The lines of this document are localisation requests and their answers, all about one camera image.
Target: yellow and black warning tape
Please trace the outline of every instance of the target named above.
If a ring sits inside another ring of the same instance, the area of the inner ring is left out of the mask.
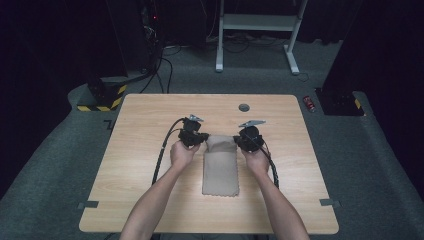
[[[77,108],[78,108],[78,110],[80,110],[82,112],[114,111],[118,108],[119,104],[121,103],[122,97],[124,95],[124,91],[125,91],[126,88],[127,88],[127,85],[123,85],[122,87],[120,87],[117,91],[116,96],[114,96],[114,99],[111,99],[111,101],[113,100],[113,102],[111,104],[109,104],[108,106],[106,106],[106,105],[78,105]]]

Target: white metal frame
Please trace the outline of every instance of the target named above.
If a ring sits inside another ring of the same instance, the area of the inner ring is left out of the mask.
[[[218,49],[216,54],[216,71],[224,70],[223,38],[224,29],[238,30],[265,30],[265,31],[287,31],[292,32],[289,45],[284,45],[284,53],[290,65],[293,75],[298,75],[299,68],[293,55],[293,47],[302,23],[308,0],[303,0],[300,10],[296,16],[276,15],[251,15],[251,14],[224,14],[224,1],[221,0],[219,17]]]

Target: beige cloth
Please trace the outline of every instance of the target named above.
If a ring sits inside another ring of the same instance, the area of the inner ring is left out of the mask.
[[[204,195],[234,197],[239,194],[237,144],[232,136],[209,136],[204,154]]]

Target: forearm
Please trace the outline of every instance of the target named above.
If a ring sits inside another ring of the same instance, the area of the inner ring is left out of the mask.
[[[132,209],[120,239],[150,239],[168,203],[181,170],[170,168]]]
[[[305,225],[293,205],[275,187],[267,174],[255,175],[277,239],[309,239]]]

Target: person's right hand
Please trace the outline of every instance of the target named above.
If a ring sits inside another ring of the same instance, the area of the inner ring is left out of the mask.
[[[258,174],[268,174],[269,160],[261,150],[246,152],[241,150],[246,158],[247,168],[256,176]]]

